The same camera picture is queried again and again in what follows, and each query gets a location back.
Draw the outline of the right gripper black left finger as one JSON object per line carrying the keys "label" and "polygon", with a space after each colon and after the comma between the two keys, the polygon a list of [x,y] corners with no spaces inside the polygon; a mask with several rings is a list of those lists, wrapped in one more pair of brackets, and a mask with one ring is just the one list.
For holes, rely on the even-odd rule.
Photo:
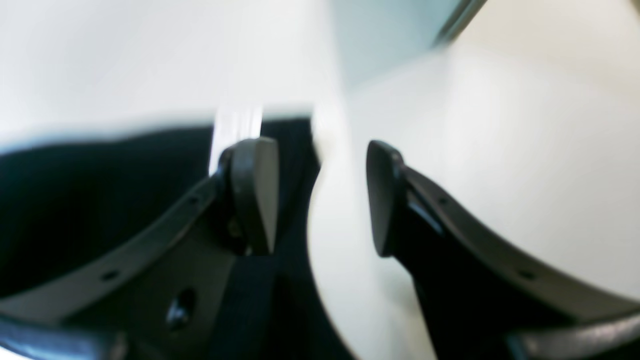
{"label": "right gripper black left finger", "polygon": [[238,257],[274,250],[279,146],[244,139],[121,246],[1,299],[1,349],[34,360],[201,360]]}

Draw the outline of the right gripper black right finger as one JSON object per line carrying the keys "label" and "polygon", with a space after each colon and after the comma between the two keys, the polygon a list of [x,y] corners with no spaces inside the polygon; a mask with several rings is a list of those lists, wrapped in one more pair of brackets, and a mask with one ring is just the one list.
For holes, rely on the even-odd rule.
{"label": "right gripper black right finger", "polygon": [[379,140],[372,239],[408,271],[439,360],[637,360],[639,302],[528,255]]}

